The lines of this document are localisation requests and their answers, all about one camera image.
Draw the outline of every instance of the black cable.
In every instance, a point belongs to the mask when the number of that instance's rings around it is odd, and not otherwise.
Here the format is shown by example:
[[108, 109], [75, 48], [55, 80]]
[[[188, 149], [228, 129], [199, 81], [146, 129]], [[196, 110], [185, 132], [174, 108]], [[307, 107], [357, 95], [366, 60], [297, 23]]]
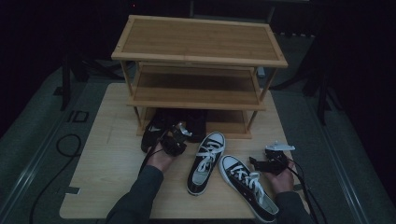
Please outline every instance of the black cable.
[[[294, 162], [294, 164], [296, 164], [296, 165], [299, 167], [299, 169], [300, 169], [300, 171], [301, 171], [301, 173], [302, 173], [303, 179], [305, 179], [305, 178], [304, 178], [304, 170], [303, 170], [303, 168], [301, 167], [301, 165], [300, 165], [299, 163], [297, 163], [296, 161], [293, 161], [293, 160], [291, 160], [291, 159], [289, 159], [289, 160], [292, 161], [292, 162]], [[309, 195], [311, 195], [312, 199], [314, 200], [314, 203], [317, 205], [317, 208], [318, 208], [320, 214], [322, 215], [324, 222], [327, 223], [327, 218], [326, 218], [326, 216], [324, 215], [324, 212], [323, 212], [321, 206], [319, 205], [317, 199], [315, 198], [314, 194], [313, 194], [312, 191], [310, 190], [309, 186], [308, 186], [308, 188], [307, 188], [307, 192], [309, 193]]]
[[138, 175], [140, 175], [140, 173], [142, 173], [142, 170], [143, 170], [143, 168], [146, 166], [146, 164], [148, 163], [149, 158], [150, 158], [152, 155], [154, 155], [155, 153], [157, 153], [157, 152], [163, 150], [163, 148], [162, 148], [162, 149], [160, 149], [160, 150], [158, 150], [158, 151], [156, 151], [156, 152], [153, 152], [159, 143], [160, 143], [160, 141], [158, 140], [158, 141], [155, 143], [155, 145], [154, 145], [153, 147], [151, 147], [151, 149], [148, 151], [148, 154], [146, 155], [145, 159], [143, 160], [142, 164], [140, 165], [140, 169], [139, 169]]
[[[59, 147], [59, 144], [61, 143], [61, 141], [69, 136], [74, 136], [78, 140], [78, 147], [76, 148], [76, 151], [72, 155], [63, 153]], [[40, 198], [44, 194], [44, 192], [47, 190], [47, 188], [52, 184], [52, 182], [56, 179], [56, 177], [58, 177], [61, 174], [61, 172], [63, 172], [64, 169], [66, 169], [66, 167], [73, 161], [74, 158], [79, 157], [81, 155], [81, 153], [78, 153], [79, 150], [81, 149], [81, 138], [78, 135], [73, 134], [73, 133], [67, 134], [67, 135], [63, 136], [62, 138], [58, 139], [58, 141], [56, 142], [56, 149], [58, 150], [59, 153], [61, 153], [61, 155], [70, 158], [70, 160], [67, 162], [67, 164], [64, 167], [62, 167], [62, 169], [58, 172], [58, 174], [56, 174], [51, 179], [51, 181], [40, 191], [38, 196], [35, 198], [35, 201], [33, 202], [33, 206], [30, 210], [29, 224], [33, 224], [33, 215], [35, 213], [35, 207], [37, 206], [38, 201], [40, 200]]]
[[[302, 186], [302, 188], [303, 188], [303, 193], [304, 193], [304, 195], [305, 195], [306, 202], [307, 202], [307, 204], [308, 204], [309, 210], [311, 211], [311, 214], [312, 214], [312, 217], [313, 217], [314, 221], [315, 221], [316, 223], [319, 224], [317, 215], [316, 215], [315, 210], [314, 210], [314, 208], [312, 207], [312, 203], [311, 203], [311, 201], [310, 201], [310, 199], [309, 199], [309, 195], [312, 196], [312, 198], [313, 198], [315, 204], [316, 204], [317, 207], [318, 207], [319, 212], [320, 212], [321, 215], [323, 216], [324, 222], [327, 224], [327, 218], [325, 217], [323, 210], [321, 209], [320, 205], [318, 204], [318, 201], [316, 200], [316, 198], [313, 196], [312, 192], [311, 192], [310, 190], [307, 189], [306, 184], [305, 184], [305, 181], [304, 181], [304, 178], [301, 177], [299, 174], [297, 174], [295, 171], [293, 171], [287, 164], [283, 163], [280, 159], [278, 159], [278, 158], [274, 158], [274, 159], [277, 160], [278, 162], [280, 162], [281, 164], [283, 164], [286, 168], [288, 168], [288, 169], [289, 169], [294, 175], [296, 175], [297, 178], [300, 180], [301, 186]], [[300, 166], [300, 164], [298, 164], [296, 161], [293, 161], [293, 160], [291, 160], [291, 159], [288, 159], [288, 160], [294, 162], [294, 164], [296, 164], [296, 165], [300, 168], [300, 170], [301, 170], [301, 172], [302, 172], [302, 175], [304, 176], [304, 170], [303, 170], [303, 168]]]

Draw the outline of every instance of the dark background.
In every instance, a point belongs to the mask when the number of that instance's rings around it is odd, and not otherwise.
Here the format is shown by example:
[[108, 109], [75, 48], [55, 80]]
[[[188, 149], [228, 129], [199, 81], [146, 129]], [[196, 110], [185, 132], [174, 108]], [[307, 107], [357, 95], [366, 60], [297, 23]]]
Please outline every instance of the dark background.
[[[110, 60], [129, 14], [189, 17], [190, 1], [0, 2], [0, 135], [70, 53]], [[196, 1], [197, 14], [264, 20], [275, 33], [315, 35], [307, 67], [329, 71], [389, 197], [396, 202], [396, 7], [386, 1]], [[321, 73], [313, 79], [320, 83]]]

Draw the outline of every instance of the hand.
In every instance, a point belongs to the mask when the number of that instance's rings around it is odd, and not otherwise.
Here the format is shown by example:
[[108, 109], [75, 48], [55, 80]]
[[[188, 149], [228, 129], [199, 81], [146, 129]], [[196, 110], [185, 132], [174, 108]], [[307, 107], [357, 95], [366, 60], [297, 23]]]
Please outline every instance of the hand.
[[147, 165], [157, 167], [160, 171], [163, 172], [163, 174], [168, 170], [172, 162], [176, 159], [176, 157], [166, 154], [166, 152], [163, 150], [163, 146], [161, 145], [161, 143], [157, 144], [153, 153], [154, 154], [149, 157]]
[[[289, 161], [288, 166], [290, 169], [294, 167], [294, 162]], [[264, 173], [264, 176], [271, 182], [273, 190], [276, 194], [286, 191], [293, 191], [294, 178], [293, 173], [289, 169], [285, 169], [279, 175], [271, 173]]]

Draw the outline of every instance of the human arm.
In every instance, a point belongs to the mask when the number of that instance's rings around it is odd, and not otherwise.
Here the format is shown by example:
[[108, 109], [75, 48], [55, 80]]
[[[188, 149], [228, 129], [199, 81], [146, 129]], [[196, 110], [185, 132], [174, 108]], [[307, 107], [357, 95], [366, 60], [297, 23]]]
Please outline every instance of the human arm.
[[[289, 161], [292, 169], [294, 162]], [[264, 173], [276, 194], [275, 203], [279, 208], [278, 224], [313, 224], [311, 216], [304, 209], [300, 195], [293, 191], [294, 178], [291, 170], [285, 169], [279, 175]]]
[[161, 144], [148, 159], [130, 191], [122, 196], [108, 213], [106, 223], [148, 223], [152, 203], [163, 182], [163, 173], [175, 157], [167, 155]]

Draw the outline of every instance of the canvas sneaker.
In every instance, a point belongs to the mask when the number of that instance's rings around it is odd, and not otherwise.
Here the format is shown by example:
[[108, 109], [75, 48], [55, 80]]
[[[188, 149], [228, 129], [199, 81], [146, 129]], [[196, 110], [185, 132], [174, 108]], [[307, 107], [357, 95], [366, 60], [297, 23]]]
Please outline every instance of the canvas sneaker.
[[225, 148], [225, 138], [222, 133], [210, 133], [198, 147], [194, 164], [187, 180], [187, 190], [198, 196], [204, 193], [213, 168], [218, 163]]
[[262, 188], [260, 173], [250, 172], [244, 163], [230, 155], [221, 157], [219, 170], [225, 182], [244, 197], [259, 221], [275, 221], [279, 209]]

